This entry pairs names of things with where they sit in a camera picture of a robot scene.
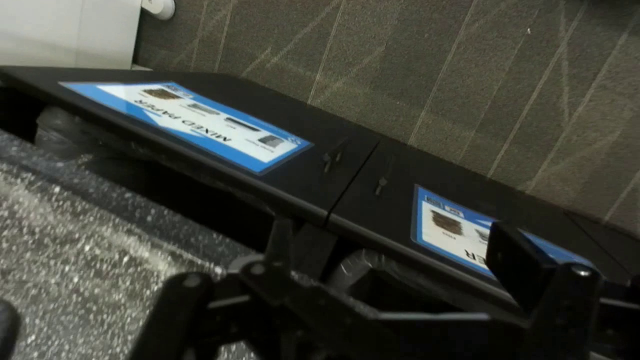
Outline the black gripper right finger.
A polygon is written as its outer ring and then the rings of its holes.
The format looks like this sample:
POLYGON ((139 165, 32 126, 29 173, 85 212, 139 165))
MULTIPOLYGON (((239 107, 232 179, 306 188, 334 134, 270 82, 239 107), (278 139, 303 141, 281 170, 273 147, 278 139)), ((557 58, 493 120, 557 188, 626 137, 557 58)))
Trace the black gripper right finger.
POLYGON ((640 360, 638 286, 608 285, 581 260, 557 260, 506 223, 490 229, 488 268, 523 321, 488 313, 378 313, 401 360, 640 360))

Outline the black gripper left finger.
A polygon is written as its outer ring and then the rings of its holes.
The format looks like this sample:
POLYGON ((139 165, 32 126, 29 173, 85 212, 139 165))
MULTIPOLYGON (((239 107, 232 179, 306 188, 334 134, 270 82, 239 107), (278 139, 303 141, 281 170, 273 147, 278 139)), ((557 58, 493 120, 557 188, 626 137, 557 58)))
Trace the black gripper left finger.
POLYGON ((267 252, 239 258, 225 278, 170 277, 128 360, 216 360, 235 342, 260 360, 322 360, 327 352, 294 316, 291 300, 322 277, 333 251, 329 230, 277 218, 267 252))

